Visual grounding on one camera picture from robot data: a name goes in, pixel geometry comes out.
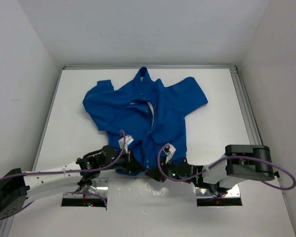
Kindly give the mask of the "blue zip-up jacket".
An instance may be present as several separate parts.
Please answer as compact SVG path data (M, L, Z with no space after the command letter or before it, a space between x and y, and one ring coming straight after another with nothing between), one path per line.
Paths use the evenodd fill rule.
M153 81L142 67L120 89L110 80L98 81L83 106L99 131L106 132L108 144L119 146L120 130L132 136L129 149L149 170L157 167L158 152L169 143L176 149L172 161L180 163L187 153L185 117L206 105L208 99L193 77L165 86Z

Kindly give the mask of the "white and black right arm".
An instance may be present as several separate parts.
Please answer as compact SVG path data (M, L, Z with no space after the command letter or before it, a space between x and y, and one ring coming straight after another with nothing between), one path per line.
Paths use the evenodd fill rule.
M209 165L192 165L183 161L175 163L175 147L166 144L158 153L157 167L145 172L145 176L157 182L167 179L192 183L206 189L216 197L222 197L235 185L247 181L266 182L275 178L269 147L261 145L228 145L225 153Z

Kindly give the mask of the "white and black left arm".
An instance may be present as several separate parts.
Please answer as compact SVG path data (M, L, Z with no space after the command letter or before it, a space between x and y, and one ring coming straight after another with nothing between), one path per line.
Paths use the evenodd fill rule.
M145 167L131 150L118 151L114 146L106 145L55 169L38 172L12 169L0 178L0 220L15 215L37 199L58 193L79 193L91 186L102 170L110 169L138 174Z

